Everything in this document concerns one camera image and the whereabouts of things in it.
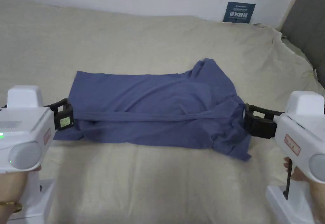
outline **bed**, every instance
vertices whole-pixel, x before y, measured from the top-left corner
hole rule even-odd
[[[0,104],[16,84],[38,85],[45,104],[65,98],[77,70],[182,73],[208,57],[244,102],[283,111],[294,90],[324,95],[325,53],[317,49],[324,36],[314,31],[306,42],[302,34],[310,33],[304,28],[312,21],[302,27],[292,21],[301,15],[298,5],[319,2],[304,1],[296,1],[283,25],[286,46],[280,32],[260,24],[1,0]],[[324,27],[322,19],[318,29]],[[259,138],[249,153],[243,162],[213,150],[54,141],[40,173],[56,179],[48,223],[276,223],[265,191],[284,184],[284,155],[272,140]]]

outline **wrist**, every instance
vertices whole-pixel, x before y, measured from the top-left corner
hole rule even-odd
[[[15,209],[15,206],[0,206],[0,224],[5,224]]]

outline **finger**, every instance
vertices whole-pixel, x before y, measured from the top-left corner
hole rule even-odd
[[[293,173],[291,175],[291,179],[294,180],[294,181],[303,181],[303,179],[301,178],[301,176],[297,173]]]
[[[36,171],[36,172],[38,172],[38,171],[40,171],[42,169],[42,166],[39,166],[38,168],[36,168],[35,170],[33,170],[33,171]]]

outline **red label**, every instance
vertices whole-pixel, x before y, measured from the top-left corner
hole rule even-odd
[[[48,129],[48,131],[45,133],[43,139],[44,139],[44,145],[46,145],[51,137],[51,128]]]
[[[284,142],[290,147],[290,149],[296,155],[299,155],[299,153],[300,153],[300,147],[299,147],[299,145],[288,134],[285,136]]]

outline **white device base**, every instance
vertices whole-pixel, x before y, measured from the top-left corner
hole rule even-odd
[[[53,196],[54,180],[40,180],[42,192],[36,204],[12,214],[7,224],[46,224],[50,213]]]
[[[315,224],[312,215],[301,216],[294,211],[283,195],[284,190],[285,186],[268,186],[266,191],[266,198],[279,221],[283,224]]]

